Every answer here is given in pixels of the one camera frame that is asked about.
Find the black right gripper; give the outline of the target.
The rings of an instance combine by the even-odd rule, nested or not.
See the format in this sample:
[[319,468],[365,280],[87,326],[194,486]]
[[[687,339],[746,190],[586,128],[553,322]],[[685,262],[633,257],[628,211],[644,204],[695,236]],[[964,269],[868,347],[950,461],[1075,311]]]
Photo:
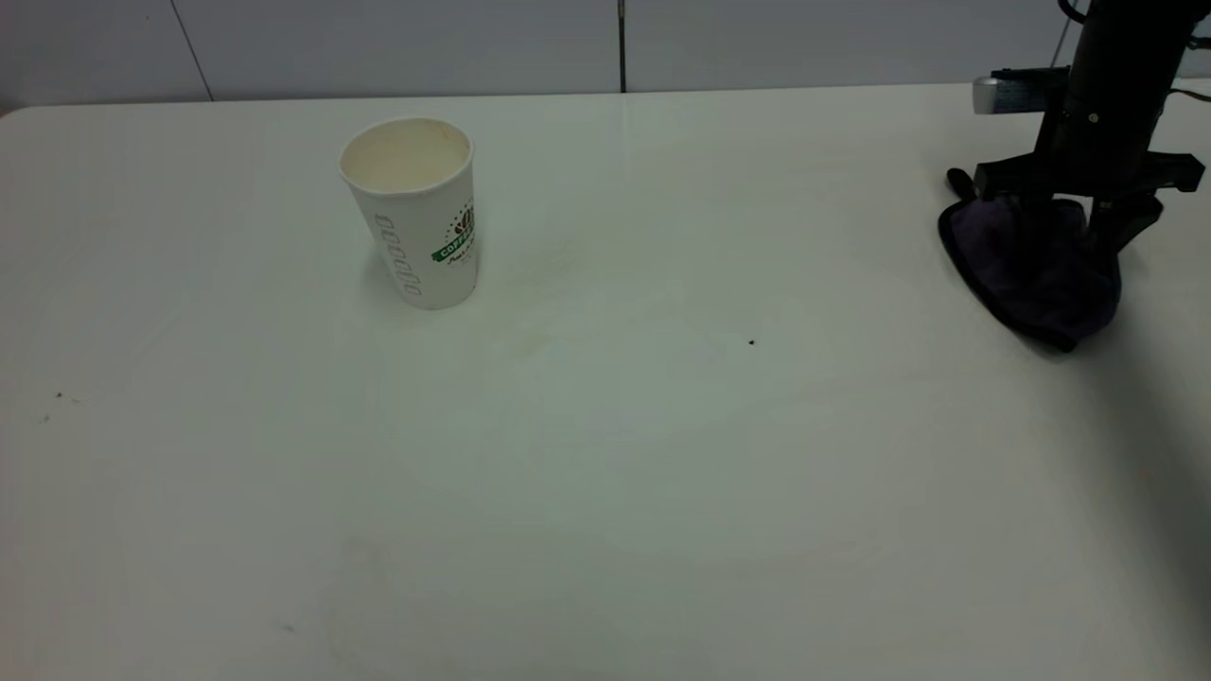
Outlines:
[[1203,182],[1205,165],[1189,151],[1150,150],[1181,61],[1180,52],[1143,61],[1086,53],[1072,65],[1003,69],[977,79],[975,113],[1044,118],[1033,151],[974,168],[974,194],[1012,195],[1017,225],[1057,223],[1055,198],[1026,195],[1095,198],[1087,246],[1123,251],[1164,212],[1154,195],[1133,194],[1194,191]]

